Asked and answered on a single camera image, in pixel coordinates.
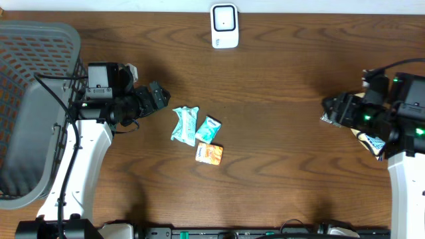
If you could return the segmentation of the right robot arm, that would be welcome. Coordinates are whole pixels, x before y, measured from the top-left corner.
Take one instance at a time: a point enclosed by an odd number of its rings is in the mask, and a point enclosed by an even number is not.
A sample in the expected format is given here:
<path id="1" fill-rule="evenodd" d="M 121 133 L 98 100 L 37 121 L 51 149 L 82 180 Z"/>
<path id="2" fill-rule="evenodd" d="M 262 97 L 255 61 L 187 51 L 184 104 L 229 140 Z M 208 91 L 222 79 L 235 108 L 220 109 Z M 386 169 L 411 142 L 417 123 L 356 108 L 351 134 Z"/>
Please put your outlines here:
<path id="1" fill-rule="evenodd" d="M 424 237 L 424 108 L 406 100 L 342 93 L 322 101 L 330 122 L 384 142 L 392 190 L 391 238 Z"/>

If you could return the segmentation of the round black red tin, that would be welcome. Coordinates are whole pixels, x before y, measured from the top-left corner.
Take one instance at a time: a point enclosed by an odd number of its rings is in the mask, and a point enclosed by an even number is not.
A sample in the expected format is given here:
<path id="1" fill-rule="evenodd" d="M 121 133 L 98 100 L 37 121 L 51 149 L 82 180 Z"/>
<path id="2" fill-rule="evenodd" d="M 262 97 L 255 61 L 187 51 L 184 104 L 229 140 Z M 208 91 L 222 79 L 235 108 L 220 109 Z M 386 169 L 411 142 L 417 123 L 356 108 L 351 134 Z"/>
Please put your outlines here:
<path id="1" fill-rule="evenodd" d="M 325 112 L 323 112 L 323 114 L 321 116 L 321 120 L 324 121 L 324 122 L 326 122 L 326 123 L 328 123 L 328 124 L 334 125 L 335 127 L 341 127 L 341 125 L 339 123 L 334 122 L 334 121 L 331 121 L 328 118 L 328 115 Z"/>

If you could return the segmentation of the small teal tissue pack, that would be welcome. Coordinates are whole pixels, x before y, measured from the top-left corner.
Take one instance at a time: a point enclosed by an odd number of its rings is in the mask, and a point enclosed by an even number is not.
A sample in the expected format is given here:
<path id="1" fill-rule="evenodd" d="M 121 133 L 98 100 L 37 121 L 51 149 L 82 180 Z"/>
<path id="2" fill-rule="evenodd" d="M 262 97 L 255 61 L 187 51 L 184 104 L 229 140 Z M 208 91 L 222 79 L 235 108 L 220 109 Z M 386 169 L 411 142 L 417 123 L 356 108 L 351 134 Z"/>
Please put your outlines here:
<path id="1" fill-rule="evenodd" d="M 207 116 L 203 124 L 198 128 L 195 138 L 203 143 L 210 144 L 221 128 L 221 125 L 219 121 Z"/>

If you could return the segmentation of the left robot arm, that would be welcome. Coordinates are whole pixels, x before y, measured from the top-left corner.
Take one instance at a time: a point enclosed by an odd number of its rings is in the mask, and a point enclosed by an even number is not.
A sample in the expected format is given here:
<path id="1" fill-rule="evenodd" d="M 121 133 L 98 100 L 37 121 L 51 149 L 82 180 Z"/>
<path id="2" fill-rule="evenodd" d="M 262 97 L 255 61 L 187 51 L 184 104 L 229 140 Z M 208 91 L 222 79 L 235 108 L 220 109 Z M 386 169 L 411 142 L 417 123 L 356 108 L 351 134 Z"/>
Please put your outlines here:
<path id="1" fill-rule="evenodd" d="M 127 126 L 165 108 L 170 93 L 157 82 L 148 87 L 87 88 L 69 109 L 66 149 L 47 199 L 35 220 L 21 221 L 16 238 L 142 238 L 136 225 L 112 221 L 92 224 L 94 193 L 106 151 Z"/>

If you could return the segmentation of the teal white tissue pack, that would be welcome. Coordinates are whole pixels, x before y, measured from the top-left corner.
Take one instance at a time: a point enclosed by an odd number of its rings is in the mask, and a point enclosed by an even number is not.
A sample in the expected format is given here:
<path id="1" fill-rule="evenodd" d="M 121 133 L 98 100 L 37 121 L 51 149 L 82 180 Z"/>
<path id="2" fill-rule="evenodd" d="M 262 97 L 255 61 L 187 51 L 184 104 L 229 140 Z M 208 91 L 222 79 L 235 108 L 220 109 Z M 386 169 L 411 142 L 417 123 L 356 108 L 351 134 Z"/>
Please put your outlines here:
<path id="1" fill-rule="evenodd" d="M 187 106 L 183 106 L 181 108 L 175 108 L 173 111 L 177 114 L 179 121 L 171 134 L 171 141 L 176 139 L 177 141 L 194 147 L 199 108 L 188 108 Z"/>

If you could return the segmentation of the large white snack bag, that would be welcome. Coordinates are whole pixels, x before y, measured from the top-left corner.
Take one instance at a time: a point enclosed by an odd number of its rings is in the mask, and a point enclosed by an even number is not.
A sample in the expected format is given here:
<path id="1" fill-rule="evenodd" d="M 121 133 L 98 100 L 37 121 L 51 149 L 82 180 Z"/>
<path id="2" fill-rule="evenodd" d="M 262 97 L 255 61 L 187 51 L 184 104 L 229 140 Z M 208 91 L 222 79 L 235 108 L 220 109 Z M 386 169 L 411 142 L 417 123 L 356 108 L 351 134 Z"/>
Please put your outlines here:
<path id="1" fill-rule="evenodd" d="M 356 129 L 352 129 L 351 131 L 357 140 L 373 154 L 377 161 L 383 160 L 383 153 L 381 152 L 385 146 L 385 142 L 383 140 L 378 137 L 371 137 L 365 133 L 361 133 Z"/>

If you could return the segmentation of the orange small snack pack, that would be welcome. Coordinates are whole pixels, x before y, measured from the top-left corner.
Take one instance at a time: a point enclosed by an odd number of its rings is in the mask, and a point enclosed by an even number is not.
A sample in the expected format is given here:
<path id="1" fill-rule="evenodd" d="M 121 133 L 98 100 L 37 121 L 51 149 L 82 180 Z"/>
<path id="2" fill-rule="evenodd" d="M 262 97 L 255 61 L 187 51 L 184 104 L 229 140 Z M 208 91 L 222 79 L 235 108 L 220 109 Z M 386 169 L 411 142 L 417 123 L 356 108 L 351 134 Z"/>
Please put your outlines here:
<path id="1" fill-rule="evenodd" d="M 195 161 L 209 165 L 220 165 L 224 149 L 217 145 L 199 143 L 195 154 Z"/>

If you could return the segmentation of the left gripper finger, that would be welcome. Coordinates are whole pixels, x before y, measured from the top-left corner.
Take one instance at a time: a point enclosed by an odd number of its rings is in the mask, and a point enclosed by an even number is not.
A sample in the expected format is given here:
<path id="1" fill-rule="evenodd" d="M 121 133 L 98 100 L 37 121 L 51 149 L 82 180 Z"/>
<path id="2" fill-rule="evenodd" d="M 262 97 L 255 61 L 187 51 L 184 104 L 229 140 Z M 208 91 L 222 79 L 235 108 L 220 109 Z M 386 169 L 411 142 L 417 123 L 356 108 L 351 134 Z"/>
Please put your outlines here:
<path id="1" fill-rule="evenodd" d="M 153 110 L 158 111 L 165 107 L 167 107 L 169 104 L 169 97 L 153 97 Z"/>
<path id="2" fill-rule="evenodd" d="M 153 96 L 153 99 L 156 103 L 168 103 L 171 95 L 169 91 L 164 89 L 162 86 L 159 85 L 158 82 L 154 81 L 149 84 L 151 88 L 151 94 Z"/>

